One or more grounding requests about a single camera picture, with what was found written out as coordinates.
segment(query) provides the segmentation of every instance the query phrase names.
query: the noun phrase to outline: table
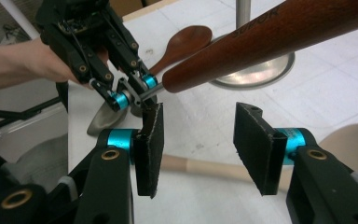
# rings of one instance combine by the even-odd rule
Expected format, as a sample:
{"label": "table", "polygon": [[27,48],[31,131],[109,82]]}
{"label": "table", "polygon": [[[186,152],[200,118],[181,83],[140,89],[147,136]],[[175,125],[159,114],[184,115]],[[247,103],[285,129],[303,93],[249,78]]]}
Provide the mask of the table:
{"label": "table", "polygon": [[[251,18],[280,2],[254,2]],[[233,31],[235,0],[171,1],[125,22],[148,67],[159,60],[173,34],[195,24],[209,26],[213,37]],[[170,155],[241,164],[232,144],[236,102],[263,109],[272,127],[304,127],[321,141],[340,127],[358,123],[358,31],[296,52],[291,72],[266,87],[234,91],[205,83],[177,94],[162,92],[158,100],[164,103],[164,153]],[[86,130],[102,103],[97,92],[70,85],[70,169],[95,146],[96,138]],[[117,128],[140,129],[142,122],[128,115]],[[133,171],[131,176],[136,186]],[[252,183],[161,172],[155,199],[134,196],[135,221],[289,223],[284,199],[284,192],[261,197]]]}

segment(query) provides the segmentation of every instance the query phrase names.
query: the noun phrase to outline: round metal base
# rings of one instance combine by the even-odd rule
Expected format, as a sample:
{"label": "round metal base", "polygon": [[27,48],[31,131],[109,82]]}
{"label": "round metal base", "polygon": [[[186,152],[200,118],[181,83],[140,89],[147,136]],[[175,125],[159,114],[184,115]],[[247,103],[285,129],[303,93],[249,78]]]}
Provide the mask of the round metal base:
{"label": "round metal base", "polygon": [[217,78],[213,84],[230,88],[254,88],[267,85],[282,77],[292,69],[295,54],[290,53],[282,57],[260,63],[239,72]]}

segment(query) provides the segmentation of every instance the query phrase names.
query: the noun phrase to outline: black rubber pad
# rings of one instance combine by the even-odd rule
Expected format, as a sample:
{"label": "black rubber pad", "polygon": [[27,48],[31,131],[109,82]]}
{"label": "black rubber pad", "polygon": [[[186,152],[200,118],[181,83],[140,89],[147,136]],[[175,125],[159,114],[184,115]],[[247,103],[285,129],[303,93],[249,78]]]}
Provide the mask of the black rubber pad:
{"label": "black rubber pad", "polygon": [[133,140],[138,195],[153,198],[157,193],[159,167],[164,148],[162,104],[148,107],[143,113],[143,129]]}
{"label": "black rubber pad", "polygon": [[253,105],[237,103],[234,145],[262,195],[277,194],[287,137],[262,118]]}

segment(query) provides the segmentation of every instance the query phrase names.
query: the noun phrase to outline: teal joint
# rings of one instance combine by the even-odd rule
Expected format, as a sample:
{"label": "teal joint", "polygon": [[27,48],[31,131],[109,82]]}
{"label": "teal joint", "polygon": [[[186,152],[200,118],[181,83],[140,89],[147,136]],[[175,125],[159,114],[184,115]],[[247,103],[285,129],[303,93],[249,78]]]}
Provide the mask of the teal joint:
{"label": "teal joint", "polygon": [[296,128],[279,128],[276,130],[287,136],[287,144],[286,151],[284,152],[283,165],[295,164],[293,161],[293,155],[296,155],[297,148],[306,145],[303,134],[299,129]]}
{"label": "teal joint", "polygon": [[112,92],[111,96],[116,100],[118,106],[121,109],[127,108],[129,106],[129,99],[122,92]]}
{"label": "teal joint", "polygon": [[148,89],[152,89],[158,84],[156,78],[150,75],[145,75],[142,80],[144,81]]}
{"label": "teal joint", "polygon": [[134,129],[113,129],[107,139],[107,145],[109,147],[119,147],[127,151],[131,164],[133,164],[131,154],[133,131]]}

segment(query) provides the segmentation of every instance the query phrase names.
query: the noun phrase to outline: human arm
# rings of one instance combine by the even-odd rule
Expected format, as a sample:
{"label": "human arm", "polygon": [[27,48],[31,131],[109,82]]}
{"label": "human arm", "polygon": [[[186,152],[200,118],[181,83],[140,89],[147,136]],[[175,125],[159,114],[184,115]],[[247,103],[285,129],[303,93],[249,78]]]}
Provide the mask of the human arm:
{"label": "human arm", "polygon": [[0,89],[37,78],[78,83],[69,67],[40,38],[0,46]]}

